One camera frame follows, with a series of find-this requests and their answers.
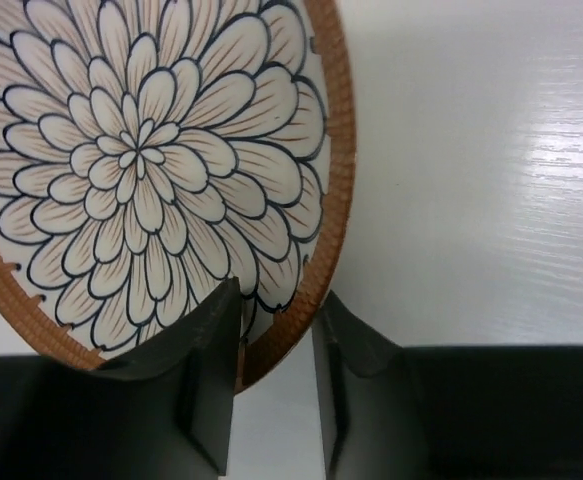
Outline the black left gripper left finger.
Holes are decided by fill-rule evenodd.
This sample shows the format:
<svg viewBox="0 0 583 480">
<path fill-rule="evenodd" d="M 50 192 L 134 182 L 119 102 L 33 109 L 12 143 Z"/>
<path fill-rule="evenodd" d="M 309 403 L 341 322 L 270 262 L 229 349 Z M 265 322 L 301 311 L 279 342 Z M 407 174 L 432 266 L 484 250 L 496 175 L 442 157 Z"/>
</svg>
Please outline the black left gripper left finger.
<svg viewBox="0 0 583 480">
<path fill-rule="evenodd" d="M 0 479 L 217 479 L 227 470 L 242 297 L 222 282 L 95 370 L 0 356 Z"/>
</svg>

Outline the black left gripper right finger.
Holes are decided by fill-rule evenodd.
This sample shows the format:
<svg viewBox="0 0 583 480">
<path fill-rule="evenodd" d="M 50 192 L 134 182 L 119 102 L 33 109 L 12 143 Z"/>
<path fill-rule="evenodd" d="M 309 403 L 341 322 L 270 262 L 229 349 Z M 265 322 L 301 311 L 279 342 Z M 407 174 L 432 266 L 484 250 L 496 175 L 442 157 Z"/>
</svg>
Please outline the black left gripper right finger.
<svg viewBox="0 0 583 480">
<path fill-rule="evenodd" d="M 583 479 L 583 346 L 402 347 L 330 294 L 313 348 L 330 479 Z"/>
</svg>

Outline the brown lattice pattern plate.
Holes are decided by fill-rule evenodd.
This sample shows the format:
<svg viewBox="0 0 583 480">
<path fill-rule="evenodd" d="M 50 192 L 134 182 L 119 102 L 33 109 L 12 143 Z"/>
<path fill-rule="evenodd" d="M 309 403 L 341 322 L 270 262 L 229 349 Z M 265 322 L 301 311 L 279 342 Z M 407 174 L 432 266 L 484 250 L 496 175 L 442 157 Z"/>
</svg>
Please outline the brown lattice pattern plate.
<svg viewBox="0 0 583 480">
<path fill-rule="evenodd" d="M 356 161 L 333 1 L 0 1 L 0 314 L 94 368 L 226 279 L 244 391 L 298 343 Z"/>
</svg>

